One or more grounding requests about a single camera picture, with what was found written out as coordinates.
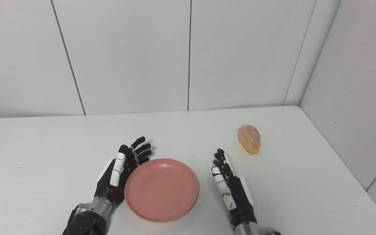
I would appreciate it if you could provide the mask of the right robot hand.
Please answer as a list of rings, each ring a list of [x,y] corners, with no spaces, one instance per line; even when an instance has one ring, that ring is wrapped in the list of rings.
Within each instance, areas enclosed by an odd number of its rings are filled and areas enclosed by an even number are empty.
[[[234,174],[223,149],[214,154],[212,176],[228,210],[228,220],[235,235],[258,235],[259,229],[249,189],[245,180]]]

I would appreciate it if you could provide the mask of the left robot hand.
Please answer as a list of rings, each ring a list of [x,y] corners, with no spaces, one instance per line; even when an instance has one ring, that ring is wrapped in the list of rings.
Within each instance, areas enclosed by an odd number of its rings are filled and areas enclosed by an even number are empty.
[[[105,198],[118,206],[124,200],[124,189],[130,175],[150,160],[152,145],[144,136],[130,146],[121,145],[115,159],[111,159],[98,180],[95,198]]]

